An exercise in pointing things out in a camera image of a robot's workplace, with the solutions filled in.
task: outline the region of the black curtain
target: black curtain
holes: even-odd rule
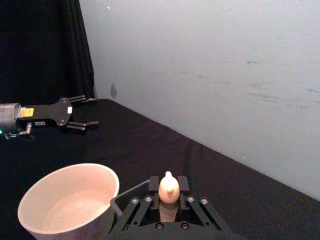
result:
[[[94,97],[79,0],[0,0],[0,103]]]

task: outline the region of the black table surface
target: black table surface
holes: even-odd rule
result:
[[[248,239],[320,239],[320,202],[201,145],[114,101],[73,110],[99,121],[85,135],[35,128],[35,141],[0,138],[0,239],[33,237],[19,224],[24,193],[40,178],[79,163],[112,168],[123,191],[150,176],[186,176],[192,194],[207,197],[234,231]]]

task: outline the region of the table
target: table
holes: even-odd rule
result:
[[[248,239],[319,239],[319,201],[112,100],[75,108],[73,116],[99,121],[99,128],[85,135],[34,128],[34,142],[1,137],[0,239],[32,240],[17,217],[24,193],[52,171],[79,163],[112,168],[120,193],[166,171],[186,176],[193,195],[209,198],[234,233]]]

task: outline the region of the white bowl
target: white bowl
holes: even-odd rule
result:
[[[21,225],[38,240],[97,239],[108,233],[110,201],[119,179],[110,168],[83,163],[56,170],[35,183],[18,207]]]

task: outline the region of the gray wall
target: gray wall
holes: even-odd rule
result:
[[[320,1],[80,3],[99,98],[320,200]]]

